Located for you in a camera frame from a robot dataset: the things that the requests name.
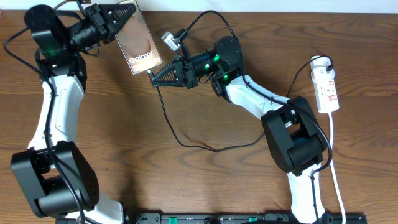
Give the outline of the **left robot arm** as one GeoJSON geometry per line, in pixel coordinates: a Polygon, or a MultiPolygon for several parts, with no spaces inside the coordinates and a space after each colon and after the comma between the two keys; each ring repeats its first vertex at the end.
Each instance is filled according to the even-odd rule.
{"type": "Polygon", "coordinates": [[[80,13],[45,4],[30,8],[26,29],[38,45],[34,72],[44,99],[34,137],[15,153],[12,171],[32,212],[57,223],[131,223],[121,202],[100,192],[97,176],[76,146],[78,112],[86,91],[83,56],[112,42],[136,6],[93,4],[80,13]]]}

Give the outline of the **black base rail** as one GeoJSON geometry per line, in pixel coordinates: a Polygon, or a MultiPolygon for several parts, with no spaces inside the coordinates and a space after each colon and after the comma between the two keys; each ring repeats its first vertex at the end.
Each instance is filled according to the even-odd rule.
{"type": "MultiPolygon", "coordinates": [[[[341,215],[333,213],[325,213],[319,218],[319,223],[323,224],[338,224],[342,223],[343,219],[341,215]]],[[[181,214],[159,214],[159,213],[140,213],[135,214],[131,220],[131,223],[137,224],[261,224],[261,223],[276,223],[276,224],[288,224],[288,223],[304,223],[299,222],[289,212],[282,213],[265,213],[265,214],[206,214],[206,215],[181,215],[181,214]]],[[[346,215],[347,224],[367,224],[368,219],[365,215],[346,215]]]]}

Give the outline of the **white power strip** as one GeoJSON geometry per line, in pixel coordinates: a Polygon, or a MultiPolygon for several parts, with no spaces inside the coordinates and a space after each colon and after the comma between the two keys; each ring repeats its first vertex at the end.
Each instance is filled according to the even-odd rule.
{"type": "Polygon", "coordinates": [[[330,69],[331,60],[316,55],[310,62],[311,79],[319,113],[332,113],[340,108],[335,85],[335,71],[330,69]]]}

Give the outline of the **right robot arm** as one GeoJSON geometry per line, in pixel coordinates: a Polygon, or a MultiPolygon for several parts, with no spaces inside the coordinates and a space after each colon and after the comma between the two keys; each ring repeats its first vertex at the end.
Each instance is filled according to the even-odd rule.
{"type": "Polygon", "coordinates": [[[318,177],[326,168],[323,152],[330,152],[331,144],[305,98],[276,95],[246,74],[238,38],[223,37],[211,49],[195,55],[183,50],[149,77],[155,88],[193,88],[200,78],[208,77],[217,96],[260,119],[270,154],[287,174],[292,215],[300,223],[321,223],[325,209],[318,177]]]}

